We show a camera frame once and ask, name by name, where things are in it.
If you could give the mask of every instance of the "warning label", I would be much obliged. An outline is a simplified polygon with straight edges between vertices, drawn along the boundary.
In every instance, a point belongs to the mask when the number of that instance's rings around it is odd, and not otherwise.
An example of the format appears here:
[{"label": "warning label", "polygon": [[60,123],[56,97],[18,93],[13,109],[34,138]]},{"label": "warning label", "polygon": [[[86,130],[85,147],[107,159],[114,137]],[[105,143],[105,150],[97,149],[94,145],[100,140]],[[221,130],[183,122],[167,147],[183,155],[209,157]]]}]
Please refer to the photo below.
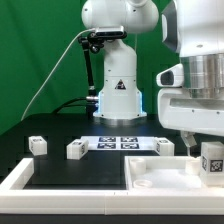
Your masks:
[{"label": "warning label", "polygon": [[115,87],[115,89],[119,89],[119,90],[126,90],[126,87],[124,85],[124,82],[122,80],[120,80],[117,84],[117,86]]}]

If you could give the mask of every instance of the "cable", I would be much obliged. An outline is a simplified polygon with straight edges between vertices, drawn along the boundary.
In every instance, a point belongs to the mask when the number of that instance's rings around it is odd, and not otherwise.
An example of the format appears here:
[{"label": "cable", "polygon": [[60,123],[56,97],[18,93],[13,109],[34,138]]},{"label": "cable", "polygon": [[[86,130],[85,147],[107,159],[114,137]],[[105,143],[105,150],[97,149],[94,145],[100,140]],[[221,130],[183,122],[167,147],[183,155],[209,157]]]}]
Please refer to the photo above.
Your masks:
[{"label": "cable", "polygon": [[86,107],[86,104],[72,104],[72,105],[67,105],[64,106],[63,108],[69,108],[69,107]]},{"label": "cable", "polygon": [[77,101],[82,101],[82,100],[86,100],[86,97],[79,97],[79,98],[75,98],[73,100],[69,100],[69,101],[63,103],[60,107],[53,110],[52,114],[57,114],[62,108],[67,107],[69,104],[77,102]]},{"label": "cable", "polygon": [[89,29],[89,30],[84,30],[82,32],[80,32],[72,41],[71,43],[68,45],[68,47],[66,48],[66,50],[64,51],[64,53],[62,54],[62,56],[60,57],[60,59],[58,60],[58,62],[56,63],[56,65],[54,66],[54,68],[52,69],[52,71],[50,72],[50,74],[48,75],[47,79],[44,81],[44,83],[42,84],[42,86],[40,87],[40,89],[37,91],[37,93],[33,96],[33,98],[31,99],[30,103],[28,104],[28,106],[26,107],[23,116],[21,118],[21,121],[25,118],[27,111],[29,110],[30,106],[32,105],[33,101],[37,98],[37,96],[39,95],[39,93],[42,91],[42,89],[44,88],[44,86],[46,85],[46,83],[48,82],[48,80],[51,78],[51,76],[53,75],[53,73],[55,72],[55,70],[57,69],[58,65],[60,64],[60,62],[62,61],[62,59],[64,58],[64,56],[67,54],[68,50],[71,48],[71,46],[73,45],[73,43],[76,41],[76,39],[82,35],[83,33],[86,32],[91,32],[94,31],[95,29]]}]

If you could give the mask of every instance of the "black cable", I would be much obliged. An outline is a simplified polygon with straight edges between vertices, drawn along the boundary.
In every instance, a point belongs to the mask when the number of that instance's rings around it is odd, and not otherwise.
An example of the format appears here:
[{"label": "black cable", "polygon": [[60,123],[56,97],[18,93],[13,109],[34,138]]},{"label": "black cable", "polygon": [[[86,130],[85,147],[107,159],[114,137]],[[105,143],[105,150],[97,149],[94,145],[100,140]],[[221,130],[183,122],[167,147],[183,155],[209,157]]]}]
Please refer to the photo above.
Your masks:
[{"label": "black cable", "polygon": [[79,98],[75,98],[73,100],[69,100],[69,101],[63,103],[60,107],[58,107],[55,110],[53,110],[52,114],[57,114],[62,108],[68,106],[69,104],[77,102],[77,101],[82,101],[82,100],[86,100],[86,97],[79,97]]},{"label": "black cable", "polygon": [[64,106],[64,108],[66,108],[66,107],[86,107],[86,106],[87,106],[86,104],[72,104],[72,105]]},{"label": "black cable", "polygon": [[90,60],[90,43],[87,37],[79,37],[79,43],[82,45],[85,62],[86,62],[86,71],[87,71],[87,77],[88,77],[88,84],[89,84],[89,95],[96,95],[96,90],[94,86],[94,80],[93,80],[93,73],[92,73],[92,65]]}]

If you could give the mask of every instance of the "small white box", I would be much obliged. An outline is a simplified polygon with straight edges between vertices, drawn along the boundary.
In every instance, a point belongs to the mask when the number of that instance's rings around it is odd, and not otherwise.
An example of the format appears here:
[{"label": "small white box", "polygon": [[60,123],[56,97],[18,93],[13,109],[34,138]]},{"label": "small white box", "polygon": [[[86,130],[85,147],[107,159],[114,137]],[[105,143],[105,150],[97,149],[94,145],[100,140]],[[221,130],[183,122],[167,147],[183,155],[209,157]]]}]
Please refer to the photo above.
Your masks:
[{"label": "small white box", "polygon": [[154,149],[160,156],[174,156],[174,144],[167,138],[155,138]]},{"label": "small white box", "polygon": [[29,137],[29,149],[34,156],[47,154],[47,142],[41,136]]},{"label": "small white box", "polygon": [[67,159],[81,159],[88,152],[88,145],[88,140],[74,140],[67,145]]},{"label": "small white box", "polygon": [[224,145],[203,142],[201,147],[200,178],[207,186],[224,186]]}]

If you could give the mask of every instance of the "black and white pattern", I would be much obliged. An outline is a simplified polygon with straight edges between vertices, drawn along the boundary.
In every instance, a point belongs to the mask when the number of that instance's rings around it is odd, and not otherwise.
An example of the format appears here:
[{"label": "black and white pattern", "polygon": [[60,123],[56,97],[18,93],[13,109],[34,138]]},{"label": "black and white pattern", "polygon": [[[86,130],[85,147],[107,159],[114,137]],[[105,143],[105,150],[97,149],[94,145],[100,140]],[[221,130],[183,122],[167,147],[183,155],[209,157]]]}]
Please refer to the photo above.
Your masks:
[{"label": "black and white pattern", "polygon": [[206,171],[208,166],[208,161],[207,159],[203,156],[202,157],[202,168]]},{"label": "black and white pattern", "polygon": [[137,137],[121,137],[121,142],[138,142]]},{"label": "black and white pattern", "polygon": [[136,143],[122,143],[121,149],[139,149],[139,144]]},{"label": "black and white pattern", "polygon": [[85,145],[82,146],[81,154],[84,154],[84,152],[85,152]]},{"label": "black and white pattern", "polygon": [[99,143],[97,146],[98,149],[116,149],[115,143]]},{"label": "black and white pattern", "polygon": [[42,142],[42,139],[40,139],[40,138],[34,138],[33,139],[33,142]]},{"label": "black and white pattern", "polygon": [[160,152],[160,144],[158,144],[158,143],[157,143],[157,145],[156,145],[156,151],[157,151],[157,152]]},{"label": "black and white pattern", "polygon": [[159,143],[166,144],[169,143],[167,140],[160,140]]},{"label": "black and white pattern", "polygon": [[72,145],[81,145],[82,142],[73,142]]},{"label": "black and white pattern", "polygon": [[223,160],[211,160],[210,172],[222,172]]},{"label": "black and white pattern", "polygon": [[99,142],[116,142],[116,137],[100,137]]}]

